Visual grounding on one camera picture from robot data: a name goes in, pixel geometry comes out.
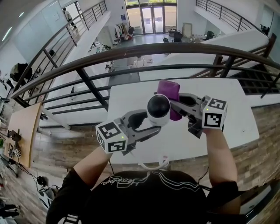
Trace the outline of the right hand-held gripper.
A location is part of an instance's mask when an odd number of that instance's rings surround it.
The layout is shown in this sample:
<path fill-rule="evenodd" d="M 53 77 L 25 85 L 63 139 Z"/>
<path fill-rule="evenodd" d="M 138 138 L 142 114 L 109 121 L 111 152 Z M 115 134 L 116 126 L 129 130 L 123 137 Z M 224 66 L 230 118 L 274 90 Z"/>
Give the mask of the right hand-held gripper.
<path fill-rule="evenodd" d="M 188 131 L 201 137 L 204 129 L 223 130 L 228 102 L 209 96 L 202 99 L 190 93 L 180 93 L 179 102 L 170 101 L 171 108 L 183 117 L 189 118 Z"/>

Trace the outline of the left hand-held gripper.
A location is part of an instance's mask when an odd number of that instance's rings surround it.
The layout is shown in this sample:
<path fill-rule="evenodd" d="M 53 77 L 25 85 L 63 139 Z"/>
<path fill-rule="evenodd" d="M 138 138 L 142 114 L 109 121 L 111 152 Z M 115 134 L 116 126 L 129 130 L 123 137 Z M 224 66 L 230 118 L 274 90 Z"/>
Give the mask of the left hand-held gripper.
<path fill-rule="evenodd" d="M 146 141 L 161 131 L 160 126 L 137 130 L 147 118 L 145 109 L 127 112 L 122 117 L 107 120 L 96 126 L 96 135 L 99 144 L 106 154 L 116 152 L 127 155 L 136 147 L 136 143 Z"/>

